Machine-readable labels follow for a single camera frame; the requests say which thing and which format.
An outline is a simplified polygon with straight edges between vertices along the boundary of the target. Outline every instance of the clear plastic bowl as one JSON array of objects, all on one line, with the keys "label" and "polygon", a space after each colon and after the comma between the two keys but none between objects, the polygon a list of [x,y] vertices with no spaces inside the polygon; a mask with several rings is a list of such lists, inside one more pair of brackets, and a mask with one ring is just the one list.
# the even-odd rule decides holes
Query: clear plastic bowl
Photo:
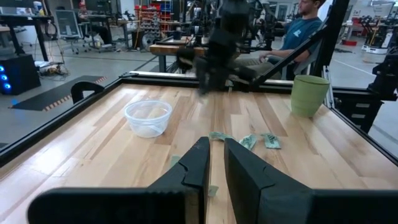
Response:
[{"label": "clear plastic bowl", "polygon": [[130,128],[142,138],[160,136],[166,130],[171,114],[172,106],[159,100],[138,101],[124,109]]}]

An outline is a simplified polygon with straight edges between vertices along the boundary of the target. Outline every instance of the blue light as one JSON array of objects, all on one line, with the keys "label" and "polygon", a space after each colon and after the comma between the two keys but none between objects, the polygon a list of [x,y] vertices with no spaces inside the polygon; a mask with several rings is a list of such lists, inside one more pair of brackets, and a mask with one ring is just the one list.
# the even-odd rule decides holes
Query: blue light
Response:
[{"label": "blue light", "polygon": [[11,89],[11,85],[8,84],[8,83],[5,83],[5,84],[4,84],[4,88],[5,88],[6,90],[9,90],[9,89]]}]

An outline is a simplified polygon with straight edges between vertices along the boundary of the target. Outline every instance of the black metal frame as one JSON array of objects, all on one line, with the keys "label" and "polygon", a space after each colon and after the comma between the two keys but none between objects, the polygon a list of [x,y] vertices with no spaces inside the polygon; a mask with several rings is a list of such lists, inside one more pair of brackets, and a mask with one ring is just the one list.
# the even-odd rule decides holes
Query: black metal frame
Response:
[{"label": "black metal frame", "polygon": [[[74,116],[85,110],[87,107],[97,102],[99,99],[104,97],[110,91],[118,87],[119,85],[127,84],[138,84],[138,85],[158,85],[158,86],[177,86],[182,88],[198,88],[199,80],[197,78],[189,77],[166,77],[166,76],[155,76],[155,75],[139,75],[137,73],[132,74],[130,77],[121,77],[108,86],[103,88],[103,91],[93,93],[90,96],[77,101],[74,106],[69,110],[63,112],[56,118],[38,127],[35,131],[32,131],[24,138],[6,146],[0,150],[0,167],[7,164],[9,161],[17,157],[19,154],[28,150],[31,146],[39,142],[41,139],[49,135],[51,132],[71,120]],[[233,87],[234,91],[240,91],[239,87]],[[264,93],[279,93],[279,94],[291,94],[292,84],[291,83],[264,83],[252,89],[253,92],[264,92]],[[366,90],[359,91],[358,89],[352,88],[334,88],[333,94],[339,98],[362,98],[369,99],[373,97],[373,94]],[[363,130],[359,129],[352,121],[345,117],[341,112],[331,108],[339,118],[341,118],[347,125],[353,128],[362,138],[367,140],[372,146],[378,151],[385,155],[391,162],[398,166],[398,158],[392,153],[384,149],[374,139],[369,137]]]},{"label": "black metal frame", "polygon": [[39,41],[40,50],[42,51],[43,60],[48,62],[49,57],[47,55],[47,51],[44,46],[44,35],[42,32],[41,24],[43,22],[48,22],[48,20],[52,20],[52,17],[49,16],[20,16],[20,15],[7,15],[0,14],[0,24],[7,25],[10,28],[10,35],[12,39],[12,43],[14,44],[14,48],[17,55],[25,54],[22,47],[19,45],[16,33],[14,31],[15,26],[34,26],[37,34],[37,40]]}]

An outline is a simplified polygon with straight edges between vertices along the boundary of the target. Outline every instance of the blue shirt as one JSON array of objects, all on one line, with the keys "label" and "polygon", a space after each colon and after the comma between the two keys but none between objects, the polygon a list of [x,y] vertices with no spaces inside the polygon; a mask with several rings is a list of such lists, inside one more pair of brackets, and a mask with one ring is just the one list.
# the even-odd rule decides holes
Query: blue shirt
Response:
[{"label": "blue shirt", "polygon": [[[318,17],[313,19],[296,19],[290,24],[286,24],[285,42],[281,50],[293,50],[306,41],[322,25],[322,20]],[[308,51],[312,54],[319,43],[313,44]]]}]

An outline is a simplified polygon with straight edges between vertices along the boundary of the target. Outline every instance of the person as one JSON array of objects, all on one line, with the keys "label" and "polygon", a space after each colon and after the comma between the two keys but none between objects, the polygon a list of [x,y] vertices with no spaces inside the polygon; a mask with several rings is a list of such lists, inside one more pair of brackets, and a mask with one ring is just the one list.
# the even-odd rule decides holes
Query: person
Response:
[{"label": "person", "polygon": [[[296,19],[291,23],[282,23],[287,33],[285,35],[284,44],[279,50],[261,52],[259,58],[238,58],[234,61],[234,66],[245,66],[255,70],[258,74],[263,74],[272,68],[278,60],[267,60],[269,56],[286,58],[298,46],[305,42],[321,26],[322,21],[318,17],[318,10],[325,3],[325,0],[300,0],[298,11],[302,18]],[[314,53],[318,44],[312,45],[308,50],[300,54],[294,63],[300,63],[308,59]],[[271,79],[281,79],[280,72],[277,72]],[[288,80],[293,80],[294,75],[288,74]]]},{"label": "person", "polygon": [[[59,6],[57,7],[57,10],[65,10],[65,7]],[[87,20],[87,15],[87,10],[84,7],[81,8],[79,12],[76,13],[77,23],[81,24],[82,22],[85,22]],[[104,44],[112,44],[111,33],[106,27],[92,25],[91,29],[89,27],[89,32],[96,32],[101,37]]]}]

